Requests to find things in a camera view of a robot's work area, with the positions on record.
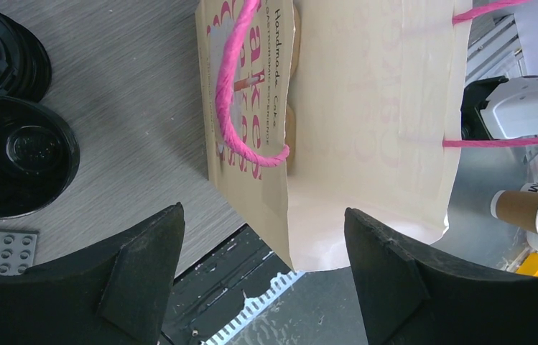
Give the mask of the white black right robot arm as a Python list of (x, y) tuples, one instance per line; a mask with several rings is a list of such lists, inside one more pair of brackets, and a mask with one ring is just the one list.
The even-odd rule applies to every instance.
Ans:
[(464, 88), (460, 141), (445, 147), (538, 145), (538, 76), (477, 80)]

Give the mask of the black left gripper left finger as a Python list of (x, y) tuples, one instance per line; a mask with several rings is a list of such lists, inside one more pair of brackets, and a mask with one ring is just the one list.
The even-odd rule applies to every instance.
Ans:
[(185, 234), (176, 203), (64, 257), (0, 276), (0, 344), (156, 344)]

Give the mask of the pink cakes paper bag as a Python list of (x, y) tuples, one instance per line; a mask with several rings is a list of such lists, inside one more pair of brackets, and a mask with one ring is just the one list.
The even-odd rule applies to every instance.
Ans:
[(291, 269), (347, 267), (344, 212), (449, 228), (471, 21), (507, 1), (201, 1), (208, 173)]

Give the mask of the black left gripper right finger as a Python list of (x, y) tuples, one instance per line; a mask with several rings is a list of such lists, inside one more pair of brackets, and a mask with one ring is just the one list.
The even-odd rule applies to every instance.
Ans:
[(538, 344), (538, 277), (475, 264), (345, 211), (370, 344)]

